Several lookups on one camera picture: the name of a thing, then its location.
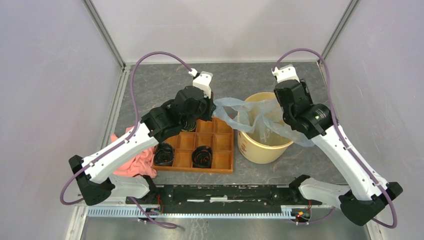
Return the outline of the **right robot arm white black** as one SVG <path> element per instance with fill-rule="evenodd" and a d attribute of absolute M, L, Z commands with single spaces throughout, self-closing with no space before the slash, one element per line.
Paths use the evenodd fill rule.
<path fill-rule="evenodd" d="M 314 104 L 304 80 L 279 80 L 274 94 L 283 111 L 283 121 L 311 140 L 331 160 L 347 185 L 318 181 L 302 174 L 289 184 L 289 199 L 295 204 L 315 200 L 340 209 L 358 226 L 364 226 L 392 206 L 403 188 L 388 182 L 361 158 L 343 129 L 332 121 L 332 112 L 324 104 Z"/>

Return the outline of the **yellow round trash bin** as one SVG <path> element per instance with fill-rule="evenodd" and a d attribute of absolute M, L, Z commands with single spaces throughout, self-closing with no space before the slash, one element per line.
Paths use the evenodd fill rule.
<path fill-rule="evenodd" d="M 237 120 L 245 125 L 254 126 L 253 132 L 240 131 L 237 144 L 241 154 L 256 164 L 268 164 L 279 158 L 294 142 L 274 132 L 264 120 L 275 123 L 276 117 L 282 116 L 274 93 L 260 92 L 246 100 L 253 107 L 246 114 L 238 113 Z"/>

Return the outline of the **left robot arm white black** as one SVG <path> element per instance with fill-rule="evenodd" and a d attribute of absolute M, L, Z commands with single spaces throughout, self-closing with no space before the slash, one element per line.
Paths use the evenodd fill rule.
<path fill-rule="evenodd" d="M 151 109 L 127 133 L 100 151 L 81 157 L 74 155 L 69 165 L 82 200 L 88 206 L 110 197 L 133 197 L 153 203 L 157 190 L 144 176 L 119 176 L 114 171 L 137 154 L 178 135 L 197 120 L 211 121 L 215 110 L 213 93 L 206 85 L 195 83 L 179 90 L 174 99 Z"/>

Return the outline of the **light blue plastic trash bag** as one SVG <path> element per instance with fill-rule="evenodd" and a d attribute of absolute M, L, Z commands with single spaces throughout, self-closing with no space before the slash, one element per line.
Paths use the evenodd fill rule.
<path fill-rule="evenodd" d="M 293 142 L 302 147 L 313 147 L 312 140 L 283 121 L 283 111 L 276 98 L 240 100 L 224 97 L 214 100 L 213 116 L 232 129 L 247 134 L 253 141 L 270 147 Z"/>

